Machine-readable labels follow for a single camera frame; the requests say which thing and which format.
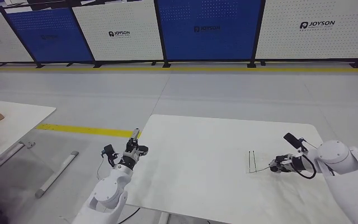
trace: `white wall panel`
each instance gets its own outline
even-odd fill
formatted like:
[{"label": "white wall panel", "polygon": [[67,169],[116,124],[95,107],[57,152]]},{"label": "white wall panel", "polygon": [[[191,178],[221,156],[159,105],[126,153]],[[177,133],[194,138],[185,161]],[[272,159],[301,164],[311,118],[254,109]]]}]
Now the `white wall panel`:
[{"label": "white wall panel", "polygon": [[256,58],[358,58],[358,0],[266,0]]},{"label": "white wall panel", "polygon": [[0,14],[0,62],[33,62],[10,25]]},{"label": "white wall panel", "polygon": [[73,11],[95,60],[163,59],[153,1],[84,6]]}]

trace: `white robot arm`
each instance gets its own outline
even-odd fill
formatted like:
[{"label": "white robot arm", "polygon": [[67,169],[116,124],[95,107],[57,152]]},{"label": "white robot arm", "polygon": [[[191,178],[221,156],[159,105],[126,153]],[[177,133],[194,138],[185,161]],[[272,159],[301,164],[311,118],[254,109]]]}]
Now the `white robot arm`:
[{"label": "white robot arm", "polygon": [[[358,148],[347,147],[340,141],[324,142],[316,150],[307,150],[302,142],[288,133],[284,137],[298,149],[299,156],[276,156],[269,164],[272,172],[297,172],[312,179],[322,173],[337,204],[352,223],[358,223]],[[301,171],[313,172],[304,176]]]},{"label": "white robot arm", "polygon": [[[133,167],[139,161],[140,156],[148,153],[146,146],[138,145],[138,135],[139,129],[137,128],[129,138],[119,164],[114,163],[118,154],[115,153],[112,145],[106,146],[102,151],[101,156],[103,157],[104,154],[108,156],[108,162],[113,169],[108,177],[97,183],[74,219],[73,224],[117,224],[127,201],[128,194],[124,188],[131,181]],[[96,209],[98,202],[107,208],[106,212],[100,212]]]}]

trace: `yellow floor line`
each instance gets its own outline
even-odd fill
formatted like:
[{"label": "yellow floor line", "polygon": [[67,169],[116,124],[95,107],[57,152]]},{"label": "yellow floor line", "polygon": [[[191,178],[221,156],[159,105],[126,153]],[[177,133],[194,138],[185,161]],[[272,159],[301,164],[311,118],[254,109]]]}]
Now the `yellow floor line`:
[{"label": "yellow floor line", "polygon": [[131,137],[133,132],[133,130],[90,128],[90,127],[79,127],[79,126],[57,125],[57,124],[40,124],[39,126],[36,127],[36,129],[54,130],[57,132],[72,132],[72,133],[81,133],[81,134],[98,134],[101,136],[115,136],[115,137],[123,137],[123,138]]},{"label": "yellow floor line", "polygon": [[0,68],[0,71],[80,71],[80,72],[95,72],[95,71],[179,71],[179,72],[352,72],[358,73],[358,69],[350,68],[244,68],[244,67],[101,67],[101,68],[76,68],[76,67],[64,67],[64,68]]}]

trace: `white tabletop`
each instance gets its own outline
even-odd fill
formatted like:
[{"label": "white tabletop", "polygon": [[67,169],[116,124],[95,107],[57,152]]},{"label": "white tabletop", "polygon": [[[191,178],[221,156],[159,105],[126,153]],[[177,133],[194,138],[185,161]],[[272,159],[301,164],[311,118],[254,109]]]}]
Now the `white tabletop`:
[{"label": "white tabletop", "polygon": [[0,101],[0,155],[7,152],[13,145],[35,128],[56,108],[48,106],[35,106]]},{"label": "white tabletop", "polygon": [[247,173],[248,151],[257,169],[296,152],[287,132],[322,143],[309,124],[152,115],[127,204],[226,223],[349,223],[320,174]]}]

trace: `gray floor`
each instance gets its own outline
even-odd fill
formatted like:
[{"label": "gray floor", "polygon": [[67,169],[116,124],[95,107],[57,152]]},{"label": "gray floor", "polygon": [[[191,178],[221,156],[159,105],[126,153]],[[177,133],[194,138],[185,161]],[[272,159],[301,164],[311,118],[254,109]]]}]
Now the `gray floor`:
[{"label": "gray floor", "polygon": [[[307,123],[324,141],[338,139],[356,146],[357,86],[358,72],[0,72],[0,100],[54,106],[57,111],[45,121],[50,124],[142,129],[151,114]],[[103,146],[112,143],[120,152],[127,140],[46,130],[33,130],[29,137],[36,146],[0,168],[0,206],[12,223],[73,220],[97,183]],[[47,166],[58,169],[73,150],[80,155],[41,199],[35,199],[34,192],[51,174]],[[109,170],[104,163],[100,176]],[[121,219],[134,210],[125,207]],[[127,224],[156,224],[159,216],[142,209]],[[170,223],[207,222],[172,216]]]}]

